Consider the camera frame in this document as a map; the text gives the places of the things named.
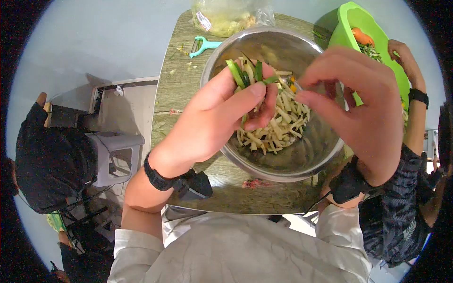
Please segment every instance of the stainless steel bowl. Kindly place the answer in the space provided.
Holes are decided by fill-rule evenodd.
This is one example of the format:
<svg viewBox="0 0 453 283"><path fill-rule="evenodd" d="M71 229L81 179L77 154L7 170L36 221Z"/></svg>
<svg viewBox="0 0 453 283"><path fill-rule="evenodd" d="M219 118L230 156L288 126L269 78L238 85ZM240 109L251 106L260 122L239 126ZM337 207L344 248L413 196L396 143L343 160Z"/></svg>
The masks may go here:
<svg viewBox="0 0 453 283"><path fill-rule="evenodd" d="M202 73L200 87L244 52L249 58L267 62L277 70L293 71L301 76L322 49L304 36L276 28L257 27L236 33L225 40L210 56ZM344 108L341 87L337 101ZM256 177L275 182L296 182L321 171L343 147L343 141L330 126L312 111L304 137L277 155L262 151L252 153L241 147L234 134L221 149L235 165Z"/></svg>

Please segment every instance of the white sleeve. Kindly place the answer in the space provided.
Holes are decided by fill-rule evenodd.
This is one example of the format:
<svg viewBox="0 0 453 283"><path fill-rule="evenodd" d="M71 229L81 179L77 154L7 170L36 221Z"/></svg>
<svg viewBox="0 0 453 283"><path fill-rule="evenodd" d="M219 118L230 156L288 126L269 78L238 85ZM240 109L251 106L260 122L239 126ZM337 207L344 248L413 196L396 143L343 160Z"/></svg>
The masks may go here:
<svg viewBox="0 0 453 283"><path fill-rule="evenodd" d="M115 230L115 261L107 282L141 282L163 250L164 244L157 237L133 230Z"/></svg>
<svg viewBox="0 0 453 283"><path fill-rule="evenodd" d="M363 234L359 225L359 208L326 207L316 224L316 238L337 247L359 250L363 248Z"/></svg>

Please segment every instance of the person's right hand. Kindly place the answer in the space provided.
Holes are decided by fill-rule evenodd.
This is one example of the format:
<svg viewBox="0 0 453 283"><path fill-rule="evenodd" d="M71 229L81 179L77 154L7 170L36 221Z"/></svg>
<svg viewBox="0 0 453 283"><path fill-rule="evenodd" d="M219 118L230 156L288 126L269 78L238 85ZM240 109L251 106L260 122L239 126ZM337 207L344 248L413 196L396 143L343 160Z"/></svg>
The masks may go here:
<svg viewBox="0 0 453 283"><path fill-rule="evenodd" d="M295 100L308 105L349 145L359 158L357 164L372 186L385 183L395 173L401 156L403 119L395 74L384 64L353 49L329 48L307 68L299 84L308 89L319 82L341 81L345 111L335 95L300 91ZM363 101L356 106L353 92Z"/></svg>
<svg viewBox="0 0 453 283"><path fill-rule="evenodd" d="M414 56L410 52L409 47L406 44L399 42L398 40L389 39L388 52L390 58L395 60L398 64L403 67L404 72L407 75L412 88L416 88L420 91L426 92L425 81L422 76L422 72L415 61Z"/></svg>

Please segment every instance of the wood grain tabletop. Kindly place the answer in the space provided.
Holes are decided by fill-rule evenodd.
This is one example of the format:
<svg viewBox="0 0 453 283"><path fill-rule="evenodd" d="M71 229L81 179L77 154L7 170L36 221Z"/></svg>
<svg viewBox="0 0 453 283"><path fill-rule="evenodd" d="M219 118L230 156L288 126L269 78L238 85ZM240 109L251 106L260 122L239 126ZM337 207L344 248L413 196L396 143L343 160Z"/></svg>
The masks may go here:
<svg viewBox="0 0 453 283"><path fill-rule="evenodd" d="M327 48L329 33L313 24L283 14L274 13L276 26L296 31L316 42L321 48ZM209 41L223 41L195 27L189 20L191 11L181 14L170 39L164 63L160 72L159 84L154 106L151 147L157 145L171 130L180 113L198 91L204 65L212 54L208 49L201 55L190 58L177 50L190 52L195 36L204 36ZM318 37L313 34L316 29ZM195 171L204 171L211 182L214 194L207 200L181 201L173 194L168 204L191 209L242 214L290 214L300 213L319 199L321 186L326 176L351 155L345 147L330 163L326 171L304 181L277 183L262 180L260 185L243 187L244 181L255 178L238 168L220 151L209 160L194 165Z"/></svg>

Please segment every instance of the wristband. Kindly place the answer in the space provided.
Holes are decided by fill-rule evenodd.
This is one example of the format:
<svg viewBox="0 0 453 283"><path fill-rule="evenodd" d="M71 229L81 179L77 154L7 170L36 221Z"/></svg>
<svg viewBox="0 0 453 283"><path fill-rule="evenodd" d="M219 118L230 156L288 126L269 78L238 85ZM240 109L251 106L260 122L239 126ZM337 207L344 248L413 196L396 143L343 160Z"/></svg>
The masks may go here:
<svg viewBox="0 0 453 283"><path fill-rule="evenodd" d="M371 190L379 189L382 186L373 187L365 180L362 173L357 169L358 157L354 155L341 172L329 183L333 200L343 204Z"/></svg>
<svg viewBox="0 0 453 283"><path fill-rule="evenodd" d="M409 89L409 103L415 99L415 100L418 100L420 102L423 102L424 104L426 104L426 110L428 109L428 105L429 105L429 98L428 98L428 95L426 93L424 93L423 91L420 91L416 88L411 88Z"/></svg>
<svg viewBox="0 0 453 283"><path fill-rule="evenodd" d="M164 178L159 172L150 167L148 162L150 153L151 152L146 155L143 167L145 168L146 176L153 187L163 192L172 187L175 191L179 192L179 198L185 201L206 199L212 196L211 184L203 171L197 174L195 173L195 170L190 169L181 176L172 179Z"/></svg>

